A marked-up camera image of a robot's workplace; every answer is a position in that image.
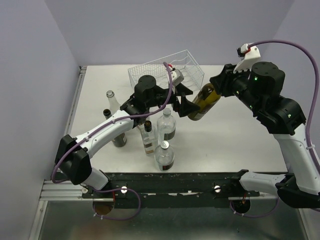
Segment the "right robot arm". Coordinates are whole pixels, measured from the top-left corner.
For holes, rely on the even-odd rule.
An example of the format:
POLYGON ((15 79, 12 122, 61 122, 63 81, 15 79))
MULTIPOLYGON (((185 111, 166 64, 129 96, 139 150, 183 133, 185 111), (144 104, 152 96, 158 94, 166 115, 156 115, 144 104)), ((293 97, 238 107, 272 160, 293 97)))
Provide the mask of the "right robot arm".
POLYGON ((260 61, 250 70, 236 72, 226 64, 210 78, 217 94, 236 96, 277 140, 288 172, 272 175, 244 170, 230 183, 230 191, 241 196, 247 191, 279 197, 296 209, 320 207, 319 159, 312 159, 305 133, 306 117, 293 99, 280 95, 285 73, 271 62, 260 61))

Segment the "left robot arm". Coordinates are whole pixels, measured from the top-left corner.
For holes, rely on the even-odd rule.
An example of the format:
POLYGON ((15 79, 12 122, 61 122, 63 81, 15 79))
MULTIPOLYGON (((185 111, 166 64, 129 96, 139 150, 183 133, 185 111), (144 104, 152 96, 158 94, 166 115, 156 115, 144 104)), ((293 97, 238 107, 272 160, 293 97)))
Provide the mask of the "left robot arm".
POLYGON ((192 94, 182 83, 174 85, 170 81, 168 88, 163 89, 153 76, 140 77, 134 93, 109 119, 77 137, 67 134, 61 138, 54 170, 61 170, 73 185, 88 185, 99 197, 107 197, 111 191, 109 179, 92 167, 91 158, 111 140, 144 122, 152 115, 150 108, 158 107, 162 111, 170 104, 180 117, 198 110, 198 106, 187 99, 192 94))

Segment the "green wine bottle brown label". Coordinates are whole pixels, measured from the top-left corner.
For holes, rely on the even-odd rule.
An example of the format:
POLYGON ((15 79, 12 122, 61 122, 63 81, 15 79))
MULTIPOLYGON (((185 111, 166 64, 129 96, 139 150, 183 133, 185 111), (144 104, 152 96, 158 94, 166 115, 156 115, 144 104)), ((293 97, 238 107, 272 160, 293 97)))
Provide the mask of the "green wine bottle brown label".
POLYGON ((220 98, 221 95, 217 94, 211 83, 205 84, 192 101, 194 104, 198 105, 200 109, 190 113, 188 118, 192 121, 200 120, 220 100, 220 98))

